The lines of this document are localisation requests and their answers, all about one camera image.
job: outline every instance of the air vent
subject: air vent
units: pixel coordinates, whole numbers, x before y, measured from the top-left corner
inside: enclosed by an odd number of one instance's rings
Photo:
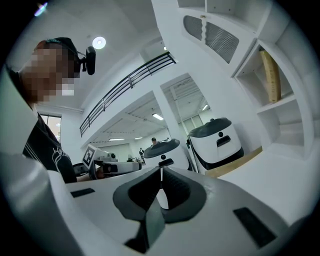
[[[183,25],[185,30],[196,39],[202,39],[202,20],[192,16],[184,16]]]
[[[221,27],[207,22],[205,44],[229,64],[235,54],[239,39]]]

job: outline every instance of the window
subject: window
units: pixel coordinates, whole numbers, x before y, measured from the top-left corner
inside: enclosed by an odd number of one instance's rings
[[[53,115],[47,115],[42,114],[42,119],[46,123],[46,125],[50,128],[54,136],[56,137],[57,141],[61,143],[61,117],[60,116],[53,116]]]

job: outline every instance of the black slot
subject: black slot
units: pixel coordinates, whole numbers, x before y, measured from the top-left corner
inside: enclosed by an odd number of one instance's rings
[[[81,196],[84,196],[84,195],[87,195],[87,194],[90,194],[90,193],[93,193],[93,192],[95,192],[95,191],[92,188],[86,188],[86,189],[73,191],[73,192],[71,192],[71,195],[74,198],[77,198],[77,197],[81,197]]]
[[[231,141],[230,137],[228,135],[224,136],[223,138],[220,138],[216,141],[216,146],[221,147],[222,145],[228,143],[229,141]]]
[[[276,236],[248,208],[233,211],[241,224],[248,231],[255,243],[261,248],[273,241]]]
[[[169,165],[172,165],[174,163],[174,161],[171,159],[171,158],[168,158],[168,159],[166,159],[166,160],[164,160],[164,161],[161,161],[161,162],[159,162],[159,166],[160,167],[163,167],[163,166],[169,166]]]

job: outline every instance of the fluorescent light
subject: fluorescent light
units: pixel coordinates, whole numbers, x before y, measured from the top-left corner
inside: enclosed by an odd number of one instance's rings
[[[111,138],[109,139],[110,142],[114,142],[114,141],[123,141],[124,138]]]
[[[34,16],[36,17],[40,16],[46,10],[47,5],[48,5],[47,2],[45,2],[43,5],[38,4],[39,9],[34,13]]]
[[[160,121],[163,120],[163,118],[162,118],[160,115],[158,115],[158,114],[153,114],[152,116],[153,116],[154,118],[156,118],[156,119],[159,119]]]
[[[102,49],[106,45],[106,39],[102,36],[98,36],[92,41],[92,46],[96,49]]]

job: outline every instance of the white column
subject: white column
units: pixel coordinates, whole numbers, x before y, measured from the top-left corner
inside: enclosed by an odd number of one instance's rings
[[[177,139],[180,141],[180,145],[182,146],[186,156],[188,157],[190,163],[192,164],[191,157],[189,155],[189,151],[186,145],[185,138],[180,132],[179,125],[177,123],[175,114],[173,113],[170,104],[166,98],[166,95],[162,91],[160,86],[157,86],[153,89],[153,93],[155,96],[156,101],[158,102],[158,105],[160,107],[161,113],[163,115],[163,118],[166,122],[166,125],[168,126],[168,129],[170,131],[171,138]]]

